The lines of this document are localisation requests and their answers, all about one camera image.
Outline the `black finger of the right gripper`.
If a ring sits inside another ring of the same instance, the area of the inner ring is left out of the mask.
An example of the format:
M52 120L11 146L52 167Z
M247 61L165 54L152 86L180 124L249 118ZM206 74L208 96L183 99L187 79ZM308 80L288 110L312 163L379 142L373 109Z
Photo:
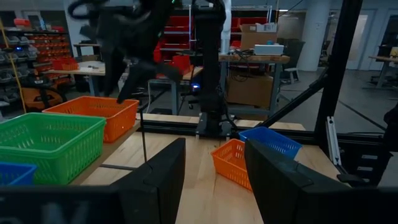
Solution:
M155 65L151 63L137 63L129 68L129 74L119 93L117 103L121 104L129 98L131 93L141 84L155 77Z
M156 73L163 74L174 82L179 82L183 77L181 71L177 67L164 63L159 63L156 65Z

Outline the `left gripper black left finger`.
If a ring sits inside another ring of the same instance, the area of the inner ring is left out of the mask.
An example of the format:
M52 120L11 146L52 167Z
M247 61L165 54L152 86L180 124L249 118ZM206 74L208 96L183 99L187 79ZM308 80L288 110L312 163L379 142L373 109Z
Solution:
M113 183L124 223L170 223L177 219L185 179L186 139L177 138L147 162Z

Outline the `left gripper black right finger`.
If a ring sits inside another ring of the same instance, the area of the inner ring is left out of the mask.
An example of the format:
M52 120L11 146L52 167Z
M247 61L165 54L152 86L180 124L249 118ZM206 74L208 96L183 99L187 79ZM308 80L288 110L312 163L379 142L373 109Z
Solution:
M271 149L245 142L244 158L264 223L337 223L337 206L351 187Z

